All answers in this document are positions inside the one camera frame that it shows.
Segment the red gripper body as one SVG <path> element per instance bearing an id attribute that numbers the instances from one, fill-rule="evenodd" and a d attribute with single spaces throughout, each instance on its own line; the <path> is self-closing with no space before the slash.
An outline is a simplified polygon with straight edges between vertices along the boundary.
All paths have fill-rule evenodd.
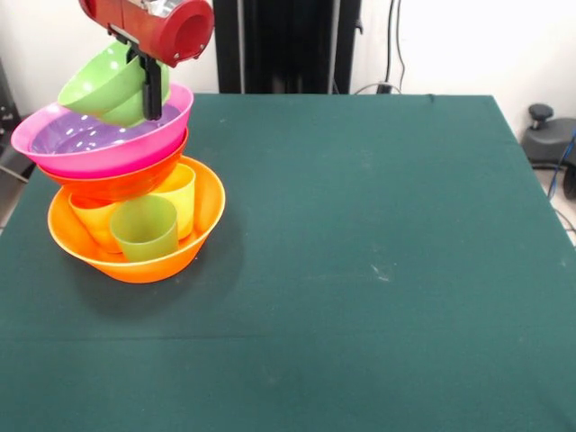
<path id="1" fill-rule="evenodd" d="M 114 24 L 133 36 L 152 58 L 172 68 L 199 58 L 214 28 L 213 10 L 206 1 L 81 0 L 79 4 L 108 33 Z"/>

